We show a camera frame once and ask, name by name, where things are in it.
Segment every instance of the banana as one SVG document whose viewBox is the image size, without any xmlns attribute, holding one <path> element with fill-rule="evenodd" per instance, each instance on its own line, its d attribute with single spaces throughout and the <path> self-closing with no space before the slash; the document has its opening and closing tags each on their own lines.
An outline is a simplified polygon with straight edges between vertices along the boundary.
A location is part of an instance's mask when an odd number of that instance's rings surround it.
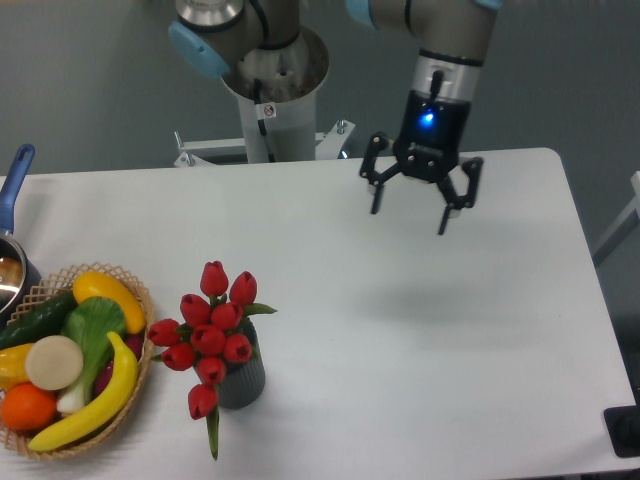
<svg viewBox="0 0 640 480">
<path fill-rule="evenodd" d="M 115 332 L 107 333 L 115 352 L 113 376 L 107 388 L 82 410 L 54 423 L 38 433 L 29 448 L 49 452 L 94 432 L 126 405 L 138 378 L 138 362 L 133 352 Z"/>
</svg>

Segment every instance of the cucumber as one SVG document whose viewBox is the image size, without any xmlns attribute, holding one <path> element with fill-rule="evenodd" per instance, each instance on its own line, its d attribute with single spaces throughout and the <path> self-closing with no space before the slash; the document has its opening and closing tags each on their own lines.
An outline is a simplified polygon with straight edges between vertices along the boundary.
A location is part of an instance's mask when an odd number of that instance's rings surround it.
<svg viewBox="0 0 640 480">
<path fill-rule="evenodd" d="M 42 302 L 0 332 L 0 350 L 57 335 L 67 315 L 77 306 L 71 290 Z"/>
</svg>

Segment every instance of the blue led light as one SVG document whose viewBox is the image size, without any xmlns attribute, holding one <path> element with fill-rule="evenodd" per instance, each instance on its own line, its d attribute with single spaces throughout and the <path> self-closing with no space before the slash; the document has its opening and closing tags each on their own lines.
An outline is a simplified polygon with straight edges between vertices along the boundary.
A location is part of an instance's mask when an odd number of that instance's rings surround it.
<svg viewBox="0 0 640 480">
<path fill-rule="evenodd" d="M 431 128 L 435 123 L 436 116 L 431 110 L 427 110 L 427 113 L 422 115 L 419 120 L 419 124 L 422 128 Z"/>
</svg>

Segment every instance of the white radish slice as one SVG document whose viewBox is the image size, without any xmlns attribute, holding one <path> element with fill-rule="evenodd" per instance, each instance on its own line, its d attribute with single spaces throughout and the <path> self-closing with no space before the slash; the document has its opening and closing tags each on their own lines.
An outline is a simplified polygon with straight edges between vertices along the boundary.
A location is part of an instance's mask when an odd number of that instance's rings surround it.
<svg viewBox="0 0 640 480">
<path fill-rule="evenodd" d="M 34 343 L 24 368 L 31 383 L 42 390 L 60 390 L 82 372 L 82 350 L 73 340 L 52 335 Z"/>
</svg>

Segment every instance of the saucepan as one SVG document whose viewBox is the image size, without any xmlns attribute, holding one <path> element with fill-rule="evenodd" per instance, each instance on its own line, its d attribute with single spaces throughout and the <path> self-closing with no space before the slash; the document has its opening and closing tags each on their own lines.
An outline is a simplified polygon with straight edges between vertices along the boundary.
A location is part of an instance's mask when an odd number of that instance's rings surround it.
<svg viewBox="0 0 640 480">
<path fill-rule="evenodd" d="M 33 145 L 18 149 L 0 190 L 0 330 L 31 287 L 40 281 L 40 273 L 12 236 L 16 198 L 35 153 Z"/>
</svg>

